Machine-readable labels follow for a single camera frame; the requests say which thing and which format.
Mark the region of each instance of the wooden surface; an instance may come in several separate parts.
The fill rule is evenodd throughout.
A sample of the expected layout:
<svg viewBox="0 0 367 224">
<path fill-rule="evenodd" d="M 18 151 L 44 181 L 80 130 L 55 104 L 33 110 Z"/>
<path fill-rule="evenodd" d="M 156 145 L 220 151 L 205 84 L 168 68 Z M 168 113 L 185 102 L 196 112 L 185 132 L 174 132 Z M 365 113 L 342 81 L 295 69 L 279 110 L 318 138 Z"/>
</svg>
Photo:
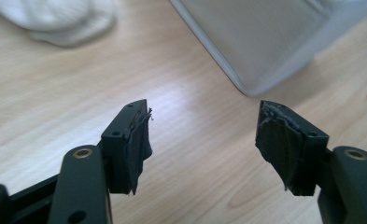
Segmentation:
<svg viewBox="0 0 367 224">
<path fill-rule="evenodd" d="M 0 17 L 0 183 L 15 193 L 96 144 L 121 108 L 148 99 L 154 153 L 115 223 L 320 223 L 254 146 L 261 99 L 287 105 L 341 145 L 367 150 L 367 19 L 304 70 L 248 98 L 166 0 L 117 1 L 107 35 L 76 49 L 35 42 Z"/>
</svg>

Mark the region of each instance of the crumpled fabric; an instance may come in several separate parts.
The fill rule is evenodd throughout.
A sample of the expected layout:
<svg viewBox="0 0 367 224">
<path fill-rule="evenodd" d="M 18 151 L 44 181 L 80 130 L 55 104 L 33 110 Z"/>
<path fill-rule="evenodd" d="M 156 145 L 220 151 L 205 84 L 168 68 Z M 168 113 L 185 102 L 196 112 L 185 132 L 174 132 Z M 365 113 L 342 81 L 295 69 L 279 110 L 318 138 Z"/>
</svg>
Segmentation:
<svg viewBox="0 0 367 224">
<path fill-rule="evenodd" d="M 29 30 L 29 36 L 75 47 L 108 31 L 115 22 L 113 0 L 0 0 L 0 15 Z"/>
</svg>

